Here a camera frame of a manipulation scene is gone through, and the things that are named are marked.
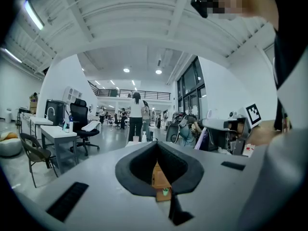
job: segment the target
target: brown chair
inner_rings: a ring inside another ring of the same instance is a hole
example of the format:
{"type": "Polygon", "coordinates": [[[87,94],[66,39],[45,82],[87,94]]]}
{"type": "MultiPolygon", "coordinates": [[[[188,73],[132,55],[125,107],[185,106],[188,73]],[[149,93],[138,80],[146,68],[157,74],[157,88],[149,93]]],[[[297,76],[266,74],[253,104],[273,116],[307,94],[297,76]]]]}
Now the brown chair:
{"type": "Polygon", "coordinates": [[[47,165],[51,165],[56,177],[58,177],[56,170],[54,169],[54,165],[52,161],[50,160],[51,158],[54,158],[55,156],[51,156],[51,152],[49,150],[43,149],[41,145],[39,144],[39,142],[33,136],[26,134],[26,133],[20,133],[19,138],[21,140],[23,149],[29,159],[29,170],[32,175],[32,180],[33,180],[35,188],[37,186],[35,184],[33,172],[32,172],[32,166],[35,163],[46,162],[47,165]],[[26,140],[29,140],[32,143],[32,145],[28,144],[26,140]]]}

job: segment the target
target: white bean bag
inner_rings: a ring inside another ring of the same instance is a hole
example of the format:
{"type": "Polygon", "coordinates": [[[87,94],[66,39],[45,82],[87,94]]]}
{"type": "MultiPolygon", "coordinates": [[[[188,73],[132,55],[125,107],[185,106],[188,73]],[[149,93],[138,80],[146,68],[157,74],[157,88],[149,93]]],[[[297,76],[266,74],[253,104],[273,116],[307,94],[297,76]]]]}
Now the white bean bag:
{"type": "Polygon", "coordinates": [[[0,156],[14,156],[21,152],[20,139],[9,139],[0,141],[0,156]]]}

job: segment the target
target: railing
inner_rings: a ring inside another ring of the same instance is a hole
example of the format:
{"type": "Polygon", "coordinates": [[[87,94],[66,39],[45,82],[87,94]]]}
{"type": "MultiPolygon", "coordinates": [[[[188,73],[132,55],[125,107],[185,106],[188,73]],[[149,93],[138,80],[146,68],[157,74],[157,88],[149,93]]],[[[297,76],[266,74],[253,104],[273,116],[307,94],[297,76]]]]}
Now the railing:
{"type": "Polygon", "coordinates": [[[90,84],[95,96],[98,96],[99,89],[96,86],[94,86],[91,82],[88,81],[88,83],[90,84]]]}
{"type": "MultiPolygon", "coordinates": [[[[135,90],[117,90],[117,89],[99,89],[99,97],[121,97],[131,98],[135,93],[135,90]]],[[[157,92],[157,91],[137,91],[140,93],[141,99],[161,99],[170,100],[169,92],[157,92]]]]}

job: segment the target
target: ceiling light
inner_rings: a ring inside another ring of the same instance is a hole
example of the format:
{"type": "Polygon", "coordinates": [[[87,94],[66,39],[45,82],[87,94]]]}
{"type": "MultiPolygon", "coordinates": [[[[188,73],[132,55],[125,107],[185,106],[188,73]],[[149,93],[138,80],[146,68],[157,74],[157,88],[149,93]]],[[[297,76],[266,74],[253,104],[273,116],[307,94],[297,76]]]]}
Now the ceiling light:
{"type": "Polygon", "coordinates": [[[34,10],[32,9],[29,1],[25,2],[24,7],[25,7],[28,15],[31,17],[32,21],[35,23],[35,25],[37,25],[39,30],[42,30],[43,27],[44,27],[44,24],[42,23],[42,21],[38,18],[38,16],[36,15],[34,10]]]}
{"type": "Polygon", "coordinates": [[[22,61],[21,61],[19,58],[17,58],[16,56],[14,56],[14,55],[13,55],[11,52],[9,52],[7,49],[4,49],[4,51],[5,51],[6,53],[8,53],[11,57],[13,57],[16,61],[22,63],[22,61]]]}

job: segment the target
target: white bottle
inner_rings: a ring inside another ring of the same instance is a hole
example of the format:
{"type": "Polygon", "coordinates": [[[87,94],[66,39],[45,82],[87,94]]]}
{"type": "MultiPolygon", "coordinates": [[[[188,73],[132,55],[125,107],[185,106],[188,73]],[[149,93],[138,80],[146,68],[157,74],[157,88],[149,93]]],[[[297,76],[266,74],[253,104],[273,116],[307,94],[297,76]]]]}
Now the white bottle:
{"type": "Polygon", "coordinates": [[[73,123],[72,121],[69,122],[69,132],[70,132],[70,133],[73,132],[73,124],[74,124],[74,123],[73,123]]]}
{"type": "Polygon", "coordinates": [[[142,136],[141,142],[142,143],[143,142],[147,142],[145,132],[143,132],[143,136],[142,136]]]}

